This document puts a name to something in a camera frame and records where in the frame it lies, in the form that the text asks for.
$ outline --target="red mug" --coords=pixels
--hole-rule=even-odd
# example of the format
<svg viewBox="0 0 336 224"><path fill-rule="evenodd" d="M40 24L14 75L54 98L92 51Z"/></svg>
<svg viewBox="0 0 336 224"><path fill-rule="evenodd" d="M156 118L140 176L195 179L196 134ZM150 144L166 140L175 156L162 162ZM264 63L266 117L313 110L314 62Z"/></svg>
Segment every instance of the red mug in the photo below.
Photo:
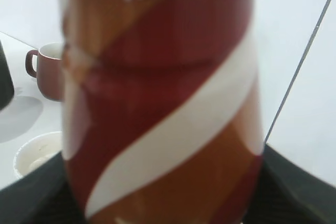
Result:
<svg viewBox="0 0 336 224"><path fill-rule="evenodd" d="M26 55L26 71L37 79L37 85L44 97L60 101L63 97L63 77L61 72L63 44L51 43ZM33 56L37 56L36 71L33 68Z"/></svg>

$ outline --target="white wall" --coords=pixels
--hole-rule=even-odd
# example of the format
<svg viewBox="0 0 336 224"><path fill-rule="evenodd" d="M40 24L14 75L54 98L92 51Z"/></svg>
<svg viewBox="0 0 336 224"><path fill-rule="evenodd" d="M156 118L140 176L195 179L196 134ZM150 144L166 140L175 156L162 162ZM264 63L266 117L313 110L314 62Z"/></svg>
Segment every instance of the white wall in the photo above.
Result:
<svg viewBox="0 0 336 224"><path fill-rule="evenodd" d="M0 31L33 47L62 41L58 0L0 0Z"/></svg>

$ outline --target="white stripe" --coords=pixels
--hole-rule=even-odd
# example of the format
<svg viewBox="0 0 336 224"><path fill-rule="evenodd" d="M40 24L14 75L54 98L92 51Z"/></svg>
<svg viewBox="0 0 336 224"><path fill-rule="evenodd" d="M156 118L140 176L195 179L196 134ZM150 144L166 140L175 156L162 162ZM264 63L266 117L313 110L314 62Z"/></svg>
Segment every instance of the white stripe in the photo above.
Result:
<svg viewBox="0 0 336 224"><path fill-rule="evenodd" d="M154 182L209 143L238 112L256 70L249 30L226 62L187 102L111 161L92 190L86 216L90 218Z"/></svg>

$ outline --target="black object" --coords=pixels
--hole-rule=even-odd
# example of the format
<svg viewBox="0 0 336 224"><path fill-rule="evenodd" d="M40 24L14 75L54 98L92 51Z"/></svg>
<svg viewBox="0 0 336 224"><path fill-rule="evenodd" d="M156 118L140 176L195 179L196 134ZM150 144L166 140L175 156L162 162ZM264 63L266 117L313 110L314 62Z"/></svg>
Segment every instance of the black object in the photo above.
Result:
<svg viewBox="0 0 336 224"><path fill-rule="evenodd" d="M266 146L260 180L244 224L301 223L336 223L336 189Z"/></svg>
<svg viewBox="0 0 336 224"><path fill-rule="evenodd" d="M60 154L0 191L0 223L86 223L66 182ZM292 223L336 223L336 189L266 146L259 184L244 224Z"/></svg>
<svg viewBox="0 0 336 224"><path fill-rule="evenodd" d="M10 75L0 41L0 110L6 107L14 96L14 87Z"/></svg>

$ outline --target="white bowl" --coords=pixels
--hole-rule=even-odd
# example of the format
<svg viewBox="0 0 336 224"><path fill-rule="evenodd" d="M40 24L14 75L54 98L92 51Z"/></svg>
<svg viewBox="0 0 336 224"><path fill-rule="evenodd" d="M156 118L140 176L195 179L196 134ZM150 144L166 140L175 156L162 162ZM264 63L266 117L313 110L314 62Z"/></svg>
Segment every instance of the white bowl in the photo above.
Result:
<svg viewBox="0 0 336 224"><path fill-rule="evenodd" d="M62 149L62 132L51 132L33 138L16 153L13 161L17 178L22 178L47 162Z"/></svg>

